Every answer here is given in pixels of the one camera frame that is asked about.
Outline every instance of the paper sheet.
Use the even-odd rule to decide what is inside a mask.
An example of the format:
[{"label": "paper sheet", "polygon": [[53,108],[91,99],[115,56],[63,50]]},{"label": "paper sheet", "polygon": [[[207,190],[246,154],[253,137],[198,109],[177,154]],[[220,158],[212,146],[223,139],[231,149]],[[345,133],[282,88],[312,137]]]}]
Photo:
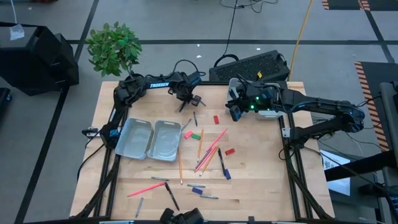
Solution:
[{"label": "paper sheet", "polygon": [[[341,156],[336,156],[330,152],[326,152],[324,150],[321,150],[321,152],[330,157],[330,159],[333,159],[334,161],[338,162],[339,164],[347,164],[350,162],[349,159],[345,159]],[[337,163],[333,162],[332,160],[326,158],[325,156],[322,156],[323,158],[323,170],[331,169],[333,167],[339,166]],[[341,180],[334,180],[334,181],[329,181],[328,182],[328,188],[332,191],[339,192],[341,194],[345,194],[349,196],[350,193],[350,178],[344,178]]]}]

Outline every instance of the black speaker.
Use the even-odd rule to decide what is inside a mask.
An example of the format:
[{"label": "black speaker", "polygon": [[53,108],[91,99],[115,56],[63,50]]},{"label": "black speaker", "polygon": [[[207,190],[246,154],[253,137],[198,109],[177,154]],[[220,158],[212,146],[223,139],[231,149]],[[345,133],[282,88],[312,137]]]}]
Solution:
[{"label": "black speaker", "polygon": [[24,32],[25,37],[10,40],[9,27],[0,27],[0,75],[5,81],[30,96],[79,84],[73,49],[61,34],[44,26],[24,26]]}]

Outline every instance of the red eraser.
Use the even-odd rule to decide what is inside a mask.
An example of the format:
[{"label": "red eraser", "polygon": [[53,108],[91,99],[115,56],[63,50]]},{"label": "red eraser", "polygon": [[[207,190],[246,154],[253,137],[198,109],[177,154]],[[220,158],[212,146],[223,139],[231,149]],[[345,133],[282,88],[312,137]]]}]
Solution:
[{"label": "red eraser", "polygon": [[225,154],[228,156],[229,154],[232,154],[235,152],[235,149],[228,149],[227,151],[225,151]]},{"label": "red eraser", "polygon": [[189,137],[191,137],[192,134],[193,134],[193,132],[189,131],[187,134],[184,135],[184,138],[188,139]]},{"label": "red eraser", "polygon": [[217,115],[214,115],[214,123],[218,124],[218,117],[217,117]]}]

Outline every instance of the pink pencil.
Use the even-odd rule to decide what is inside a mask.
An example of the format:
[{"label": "pink pencil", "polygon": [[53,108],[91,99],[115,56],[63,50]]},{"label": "pink pencil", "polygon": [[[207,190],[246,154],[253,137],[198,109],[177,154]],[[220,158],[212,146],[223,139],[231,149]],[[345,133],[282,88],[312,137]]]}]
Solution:
[{"label": "pink pencil", "polygon": [[162,185],[164,185],[164,182],[158,183],[158,184],[155,184],[155,185],[152,185],[152,186],[147,187],[147,188],[142,189],[142,190],[138,190],[138,191],[136,191],[136,192],[134,192],[134,193],[129,194],[127,197],[131,197],[131,196],[134,196],[134,195],[143,193],[143,192],[145,192],[145,191],[147,191],[147,190],[154,189],[154,188],[159,187],[159,186],[162,186]]},{"label": "pink pencil", "polygon": [[217,142],[218,140],[220,140],[220,138],[222,137],[222,135],[223,135],[225,132],[226,132],[226,129],[225,129],[223,132],[221,132],[221,134],[220,134],[220,135],[216,138],[216,140],[209,146],[209,148],[206,149],[206,152],[209,151],[209,150],[211,149],[211,147],[213,147],[214,144],[216,144],[216,142]]},{"label": "pink pencil", "polygon": [[218,147],[214,147],[214,149],[211,150],[211,152],[206,156],[206,158],[199,164],[199,166],[195,169],[195,172],[200,169],[200,167],[206,162],[206,160],[211,156],[212,152],[214,150],[218,149]]}]

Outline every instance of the green eraser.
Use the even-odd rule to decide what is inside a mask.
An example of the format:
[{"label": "green eraser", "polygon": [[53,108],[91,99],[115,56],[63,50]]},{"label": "green eraser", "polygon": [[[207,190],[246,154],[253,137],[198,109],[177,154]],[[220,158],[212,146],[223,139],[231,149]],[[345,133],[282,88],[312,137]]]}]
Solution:
[{"label": "green eraser", "polygon": [[197,139],[197,140],[200,140],[200,136],[197,135],[197,134],[192,134],[192,138]]}]

